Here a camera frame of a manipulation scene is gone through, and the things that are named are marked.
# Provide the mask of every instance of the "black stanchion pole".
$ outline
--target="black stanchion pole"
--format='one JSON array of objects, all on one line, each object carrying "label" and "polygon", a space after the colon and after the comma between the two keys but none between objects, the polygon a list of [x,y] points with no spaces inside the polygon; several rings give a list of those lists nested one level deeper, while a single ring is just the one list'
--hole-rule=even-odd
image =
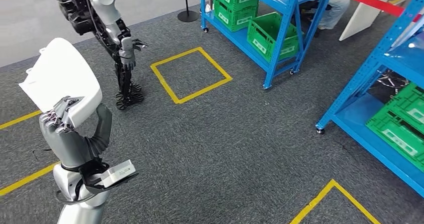
[{"label": "black stanchion pole", "polygon": [[199,18],[199,13],[189,10],[189,1],[185,0],[185,11],[178,13],[177,18],[182,22],[190,23],[196,21]]}]

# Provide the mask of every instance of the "gray carpet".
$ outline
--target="gray carpet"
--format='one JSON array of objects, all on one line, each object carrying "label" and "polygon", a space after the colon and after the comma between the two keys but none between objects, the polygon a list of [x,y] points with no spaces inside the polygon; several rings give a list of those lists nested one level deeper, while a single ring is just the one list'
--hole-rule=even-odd
[{"label": "gray carpet", "polygon": [[[260,8],[261,14],[270,11]],[[315,38],[301,71],[282,74],[267,91],[262,90],[264,72],[212,27],[203,33],[199,21],[179,22],[176,13],[133,25],[133,36],[149,45],[136,54],[133,74],[146,98],[125,111],[114,107],[117,85],[106,51],[94,39],[77,43],[113,112],[104,161],[116,165],[131,159],[139,171],[113,191],[103,223],[285,224],[331,179],[383,224],[423,223],[423,198],[346,133],[332,124],[325,135],[315,133],[316,121],[393,18],[383,14],[371,28],[339,42],[348,20]],[[174,104],[150,65],[196,47],[233,80]],[[37,109],[18,87],[35,60],[0,68],[0,123]],[[196,54],[159,70],[180,98],[222,78]],[[90,135],[96,121],[93,116],[79,131]],[[2,187],[56,161],[52,153],[36,152],[38,161],[32,155],[46,146],[36,118],[0,134]],[[49,173],[6,194],[0,200],[1,223],[56,223],[62,206],[54,200],[56,189]],[[302,223],[369,221],[333,189]]]}]

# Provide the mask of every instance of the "yellow tape square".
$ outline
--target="yellow tape square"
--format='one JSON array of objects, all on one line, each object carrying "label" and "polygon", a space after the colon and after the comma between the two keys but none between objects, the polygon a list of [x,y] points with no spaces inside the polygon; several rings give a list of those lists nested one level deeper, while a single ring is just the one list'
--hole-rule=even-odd
[{"label": "yellow tape square", "polygon": [[365,207],[363,207],[346,189],[344,189],[339,183],[334,179],[331,179],[330,182],[318,193],[318,195],[305,206],[299,214],[289,223],[289,224],[299,224],[302,219],[310,212],[314,207],[331,191],[332,188],[339,190],[347,199],[349,199],[352,204],[359,209],[368,218],[372,224],[381,224],[371,213],[369,213]]},{"label": "yellow tape square", "polygon": [[[194,92],[194,93],[192,93],[192,94],[190,94],[190,95],[188,95],[188,96],[186,96],[186,97],[183,97],[183,98],[181,98],[181,99],[179,99],[178,97],[177,97],[177,95],[174,93],[174,91],[172,91],[172,89],[171,89],[171,87],[168,85],[168,83],[165,81],[165,79],[164,79],[164,77],[161,75],[161,73],[159,72],[159,70],[158,70],[158,68],[157,68],[157,66],[159,66],[159,65],[162,65],[162,64],[165,64],[165,63],[168,63],[168,62],[170,62],[170,61],[173,61],[173,60],[175,60],[175,59],[178,59],[178,58],[180,58],[180,57],[183,57],[183,56],[186,56],[186,55],[188,55],[188,54],[191,54],[191,53],[194,53],[194,52],[200,52],[225,78],[223,79],[223,80],[220,80],[220,81],[218,81],[218,82],[216,82],[216,83],[214,83],[214,84],[212,84],[212,85],[210,85],[210,86],[207,86],[207,87],[205,87],[205,88],[203,88],[203,89],[201,89],[201,90],[198,90],[198,91],[196,91],[196,92]],[[199,47],[196,47],[196,48],[193,48],[193,49],[191,49],[191,50],[188,50],[188,51],[185,51],[185,52],[183,52],[183,53],[180,53],[180,54],[178,54],[178,55],[174,55],[174,56],[171,56],[171,57],[169,57],[169,58],[167,58],[167,59],[165,59],[165,60],[161,60],[161,61],[158,61],[158,62],[155,62],[155,63],[153,63],[152,65],[150,65],[150,67],[151,67],[151,69],[153,70],[153,72],[154,72],[154,74],[157,76],[157,78],[159,79],[159,81],[160,81],[160,83],[162,84],[162,86],[163,86],[163,88],[165,88],[165,90],[166,90],[166,92],[168,93],[168,95],[172,98],[172,100],[173,100],[173,102],[174,103],[176,103],[176,104],[181,104],[181,103],[185,103],[185,102],[187,102],[188,100],[191,100],[191,99],[193,99],[193,98],[195,98],[195,97],[197,97],[197,96],[200,96],[200,95],[202,95],[203,93],[206,93],[206,92],[208,92],[208,91],[210,91],[210,90],[212,90],[212,89],[214,89],[214,88],[217,88],[217,87],[219,87],[219,86],[221,86],[221,85],[223,85],[223,84],[225,84],[225,83],[227,83],[227,82],[229,82],[229,81],[231,81],[233,78],[230,76],[230,75],[228,75],[228,73],[220,66],[220,65],[218,65],[218,63],[214,60],[214,59],[212,59],[212,57],[211,56],[209,56],[209,54],[207,54],[206,53],[206,51],[205,50],[203,50],[203,48],[201,48],[200,46]]]}]

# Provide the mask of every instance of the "person's leg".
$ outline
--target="person's leg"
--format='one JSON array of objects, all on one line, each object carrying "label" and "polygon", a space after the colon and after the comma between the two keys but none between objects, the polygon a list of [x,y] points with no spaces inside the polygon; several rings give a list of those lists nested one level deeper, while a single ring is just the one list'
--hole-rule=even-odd
[{"label": "person's leg", "polygon": [[350,3],[351,0],[329,0],[328,4],[331,6],[331,10],[324,11],[319,21],[318,28],[321,30],[333,29],[348,9]]}]

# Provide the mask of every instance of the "red rope barrier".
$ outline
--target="red rope barrier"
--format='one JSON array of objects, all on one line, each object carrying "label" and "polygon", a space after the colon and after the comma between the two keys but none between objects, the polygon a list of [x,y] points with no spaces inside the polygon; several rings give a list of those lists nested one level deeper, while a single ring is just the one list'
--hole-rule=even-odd
[{"label": "red rope barrier", "polygon": [[[404,8],[397,6],[397,5],[393,5],[391,3],[382,1],[382,0],[355,0],[357,2],[360,3],[364,3],[368,6],[380,9],[382,11],[385,11],[386,13],[389,13],[395,17],[400,17],[402,15],[402,12],[404,12]],[[420,19],[421,15],[418,14],[415,19],[413,20],[414,22],[418,21],[418,19]]]}]

